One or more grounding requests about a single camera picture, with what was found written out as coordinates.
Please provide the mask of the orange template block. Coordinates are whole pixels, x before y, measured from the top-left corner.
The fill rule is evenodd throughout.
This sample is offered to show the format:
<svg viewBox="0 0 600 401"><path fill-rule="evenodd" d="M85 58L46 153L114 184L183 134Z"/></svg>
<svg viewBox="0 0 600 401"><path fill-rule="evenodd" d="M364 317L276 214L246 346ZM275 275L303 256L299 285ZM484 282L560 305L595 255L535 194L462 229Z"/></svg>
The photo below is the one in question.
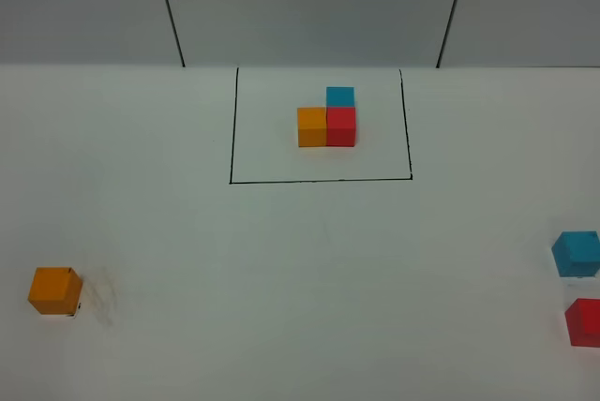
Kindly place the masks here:
<svg viewBox="0 0 600 401"><path fill-rule="evenodd" d="M299 147L324 147L327 143L325 107L297 109L297 141Z"/></svg>

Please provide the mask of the red template block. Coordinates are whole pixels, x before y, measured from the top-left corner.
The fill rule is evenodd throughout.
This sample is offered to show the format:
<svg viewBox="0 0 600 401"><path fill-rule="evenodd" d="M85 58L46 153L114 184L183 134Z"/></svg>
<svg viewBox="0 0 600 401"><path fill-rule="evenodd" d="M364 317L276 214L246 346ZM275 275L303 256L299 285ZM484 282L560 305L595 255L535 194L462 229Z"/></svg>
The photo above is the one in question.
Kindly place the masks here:
<svg viewBox="0 0 600 401"><path fill-rule="evenodd" d="M356 108L328 107L326 109L329 147L354 147L356 144Z"/></svg>

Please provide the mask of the blue template block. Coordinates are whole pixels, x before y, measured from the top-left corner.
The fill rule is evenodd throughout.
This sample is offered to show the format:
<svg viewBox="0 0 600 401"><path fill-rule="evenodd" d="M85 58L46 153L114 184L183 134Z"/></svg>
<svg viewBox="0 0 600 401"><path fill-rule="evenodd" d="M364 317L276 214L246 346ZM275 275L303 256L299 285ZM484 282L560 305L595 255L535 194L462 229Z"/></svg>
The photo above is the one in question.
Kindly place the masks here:
<svg viewBox="0 0 600 401"><path fill-rule="evenodd" d="M353 87L326 88L327 108L353 108L354 106L355 96Z"/></svg>

